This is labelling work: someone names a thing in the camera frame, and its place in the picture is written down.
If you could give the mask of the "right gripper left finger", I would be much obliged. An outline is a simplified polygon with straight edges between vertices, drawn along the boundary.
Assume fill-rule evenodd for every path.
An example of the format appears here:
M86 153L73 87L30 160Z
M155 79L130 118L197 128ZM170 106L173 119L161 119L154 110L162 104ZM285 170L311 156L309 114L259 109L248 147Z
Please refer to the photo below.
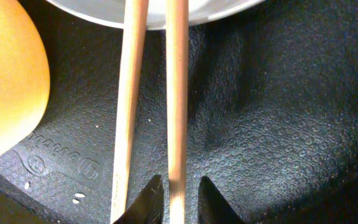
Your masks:
M163 213L164 190L161 175L154 175L114 224L162 224Z

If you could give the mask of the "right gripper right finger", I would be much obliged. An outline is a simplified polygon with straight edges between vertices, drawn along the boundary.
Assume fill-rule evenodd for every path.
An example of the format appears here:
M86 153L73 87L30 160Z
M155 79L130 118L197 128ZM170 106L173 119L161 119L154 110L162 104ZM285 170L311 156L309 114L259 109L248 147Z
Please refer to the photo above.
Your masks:
M244 224L211 179L203 176L198 187L199 224Z

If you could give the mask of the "yellow bowl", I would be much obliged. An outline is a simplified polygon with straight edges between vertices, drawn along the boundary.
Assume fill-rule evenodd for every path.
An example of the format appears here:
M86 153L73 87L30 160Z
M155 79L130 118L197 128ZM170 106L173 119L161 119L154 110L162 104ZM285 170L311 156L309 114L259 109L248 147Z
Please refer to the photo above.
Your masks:
M0 0L0 156L40 123L50 70L39 32L19 1Z

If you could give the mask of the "wooden chopstick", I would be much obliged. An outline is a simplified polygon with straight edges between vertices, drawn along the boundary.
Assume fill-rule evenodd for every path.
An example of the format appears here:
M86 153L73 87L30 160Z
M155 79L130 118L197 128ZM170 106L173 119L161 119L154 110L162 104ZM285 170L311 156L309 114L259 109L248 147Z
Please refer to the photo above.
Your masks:
M148 6L148 0L127 0L125 5L114 142L111 223L126 211Z
M166 3L167 143L170 223L185 222L188 1Z

